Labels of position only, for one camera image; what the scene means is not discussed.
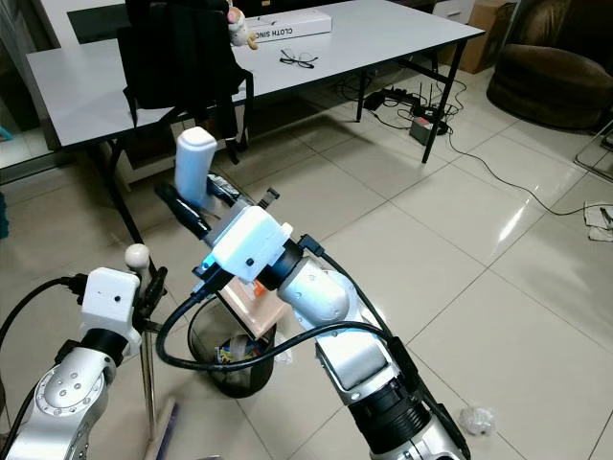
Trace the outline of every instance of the chair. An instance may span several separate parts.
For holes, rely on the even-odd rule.
[[[613,105],[612,75],[613,1],[532,0],[518,14],[488,98],[529,121],[587,129]]]

